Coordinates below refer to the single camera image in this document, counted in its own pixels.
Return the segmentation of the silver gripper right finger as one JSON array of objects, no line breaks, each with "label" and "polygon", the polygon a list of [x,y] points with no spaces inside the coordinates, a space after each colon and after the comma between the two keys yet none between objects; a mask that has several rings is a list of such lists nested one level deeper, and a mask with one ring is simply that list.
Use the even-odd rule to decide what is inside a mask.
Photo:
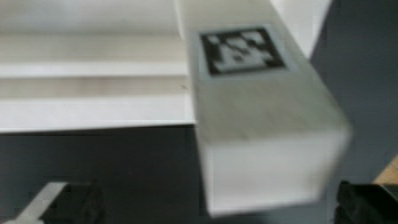
[{"label": "silver gripper right finger", "polygon": [[398,185],[340,183],[334,224],[398,224]]}]

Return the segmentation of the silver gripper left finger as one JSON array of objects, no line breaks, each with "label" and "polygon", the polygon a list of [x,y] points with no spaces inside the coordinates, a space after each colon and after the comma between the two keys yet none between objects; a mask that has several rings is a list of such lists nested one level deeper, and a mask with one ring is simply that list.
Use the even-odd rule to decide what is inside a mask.
[{"label": "silver gripper left finger", "polygon": [[48,182],[6,224],[98,224],[98,186]]}]

